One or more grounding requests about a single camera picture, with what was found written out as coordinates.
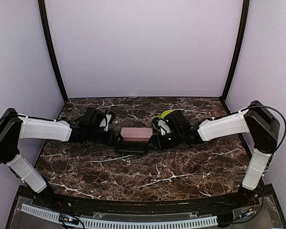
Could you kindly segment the pink glasses case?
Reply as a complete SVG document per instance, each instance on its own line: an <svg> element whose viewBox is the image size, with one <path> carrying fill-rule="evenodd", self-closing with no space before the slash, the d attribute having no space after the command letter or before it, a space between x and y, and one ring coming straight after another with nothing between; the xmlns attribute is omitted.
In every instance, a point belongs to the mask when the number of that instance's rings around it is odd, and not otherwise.
<svg viewBox="0 0 286 229"><path fill-rule="evenodd" d="M153 130L151 128L125 127L121 129L121 136L124 141L148 142L152 135Z"/></svg>

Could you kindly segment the black glasses case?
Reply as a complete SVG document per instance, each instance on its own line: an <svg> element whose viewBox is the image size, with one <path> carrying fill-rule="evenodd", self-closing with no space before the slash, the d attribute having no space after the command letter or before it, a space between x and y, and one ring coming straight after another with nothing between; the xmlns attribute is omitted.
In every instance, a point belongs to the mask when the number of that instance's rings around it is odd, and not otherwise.
<svg viewBox="0 0 286 229"><path fill-rule="evenodd" d="M123 141L114 145L114 151L120 155L145 155L148 146L144 142Z"/></svg>

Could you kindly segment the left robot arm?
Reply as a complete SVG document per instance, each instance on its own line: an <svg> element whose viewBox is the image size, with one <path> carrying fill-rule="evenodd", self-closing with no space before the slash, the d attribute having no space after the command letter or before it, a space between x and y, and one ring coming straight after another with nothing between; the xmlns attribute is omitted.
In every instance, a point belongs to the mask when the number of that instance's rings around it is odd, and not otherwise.
<svg viewBox="0 0 286 229"><path fill-rule="evenodd" d="M109 128L114 118L113 112L102 112L91 107L74 121L32 117L9 108L0 118L0 165L7 165L23 183L39 194L41 203L47 208L54 208L58 204L57 196L50 192L47 181L20 153L19 140L46 139L114 146L123 140L119 131Z"/></svg>

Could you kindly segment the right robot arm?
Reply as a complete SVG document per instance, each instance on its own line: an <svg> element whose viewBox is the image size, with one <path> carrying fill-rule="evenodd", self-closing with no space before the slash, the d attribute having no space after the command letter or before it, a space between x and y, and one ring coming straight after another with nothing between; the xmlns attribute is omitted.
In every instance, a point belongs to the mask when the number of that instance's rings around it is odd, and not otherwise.
<svg viewBox="0 0 286 229"><path fill-rule="evenodd" d="M179 144L193 146L224 136L249 133L254 142L254 150L241 184L243 189L234 195L234 203L244 207L251 201L251 191L267 172L274 154L285 139L279 137L280 122L272 112L281 114L275 108L255 100L239 111L207 118L193 126L182 111L165 111L161 117L153 119L153 126L159 133L152 135L149 143L154 149L162 150Z"/></svg>

